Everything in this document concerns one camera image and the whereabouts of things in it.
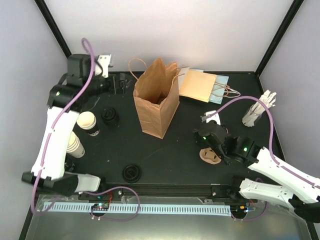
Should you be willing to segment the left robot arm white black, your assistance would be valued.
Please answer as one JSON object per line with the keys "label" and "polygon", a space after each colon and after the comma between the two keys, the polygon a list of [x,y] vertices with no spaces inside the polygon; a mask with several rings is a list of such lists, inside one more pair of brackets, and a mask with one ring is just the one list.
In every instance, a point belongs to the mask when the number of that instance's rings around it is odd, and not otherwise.
{"label": "left robot arm white black", "polygon": [[108,192],[102,179],[92,174],[74,173],[65,169],[67,148],[79,146],[73,133],[83,105],[103,93],[124,93],[125,75],[110,74],[112,55],[72,54],[67,59],[67,72],[52,87],[47,101],[47,121],[37,159],[21,180],[36,189],[63,196],[89,192],[103,199]]}

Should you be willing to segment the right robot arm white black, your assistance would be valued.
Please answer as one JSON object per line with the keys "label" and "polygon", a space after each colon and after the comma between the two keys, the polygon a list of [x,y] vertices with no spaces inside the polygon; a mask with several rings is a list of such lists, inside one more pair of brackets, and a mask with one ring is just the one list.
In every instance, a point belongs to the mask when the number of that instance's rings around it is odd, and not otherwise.
{"label": "right robot arm white black", "polygon": [[276,182],[272,185],[240,178],[239,184],[227,189],[230,200],[238,202],[245,198],[266,201],[283,206],[306,221],[319,223],[319,178],[298,170],[249,137],[232,136],[214,120],[194,129],[193,134],[199,146],[211,148],[225,164],[238,162]]}

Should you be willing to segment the brown pulp cup carrier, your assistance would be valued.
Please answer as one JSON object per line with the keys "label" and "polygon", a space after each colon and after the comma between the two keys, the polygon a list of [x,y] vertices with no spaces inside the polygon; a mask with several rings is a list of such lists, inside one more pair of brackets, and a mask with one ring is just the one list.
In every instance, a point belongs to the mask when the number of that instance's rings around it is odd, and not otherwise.
{"label": "brown pulp cup carrier", "polygon": [[217,165],[222,161],[210,147],[201,149],[199,156],[204,162],[212,165]]}

